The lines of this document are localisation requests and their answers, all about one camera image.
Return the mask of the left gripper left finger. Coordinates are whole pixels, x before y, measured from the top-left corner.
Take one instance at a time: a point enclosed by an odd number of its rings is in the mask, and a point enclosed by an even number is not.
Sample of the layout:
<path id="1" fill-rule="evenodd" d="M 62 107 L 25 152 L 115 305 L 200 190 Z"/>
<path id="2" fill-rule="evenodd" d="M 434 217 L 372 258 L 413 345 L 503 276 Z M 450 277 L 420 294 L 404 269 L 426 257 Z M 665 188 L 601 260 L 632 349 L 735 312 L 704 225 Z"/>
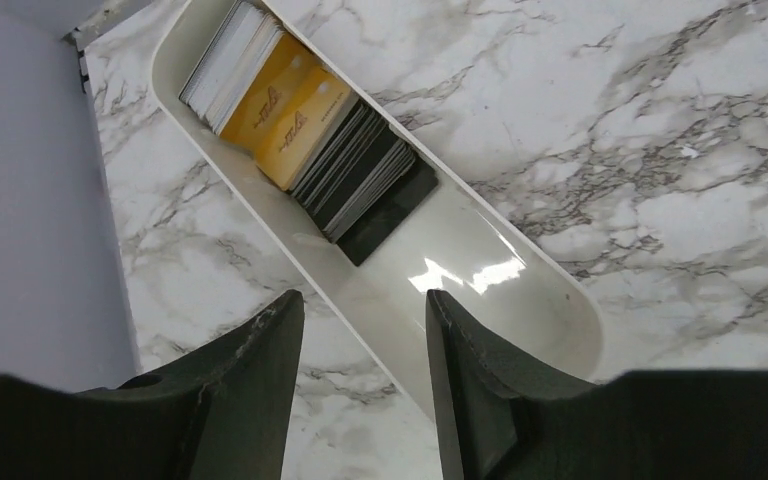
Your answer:
<path id="1" fill-rule="evenodd" d="M 244 324 L 115 389 L 0 374 L 0 479 L 277 479 L 304 328 L 289 290 Z"/>

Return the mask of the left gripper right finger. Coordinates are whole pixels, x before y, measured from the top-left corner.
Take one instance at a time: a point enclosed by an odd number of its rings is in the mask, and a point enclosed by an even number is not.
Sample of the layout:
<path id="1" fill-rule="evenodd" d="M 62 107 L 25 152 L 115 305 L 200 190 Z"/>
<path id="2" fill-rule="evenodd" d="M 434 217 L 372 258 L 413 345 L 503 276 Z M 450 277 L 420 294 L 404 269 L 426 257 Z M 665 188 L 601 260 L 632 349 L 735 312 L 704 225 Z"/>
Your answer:
<path id="1" fill-rule="evenodd" d="M 768 479 L 768 370 L 564 373 L 426 295 L 447 479 Z"/>

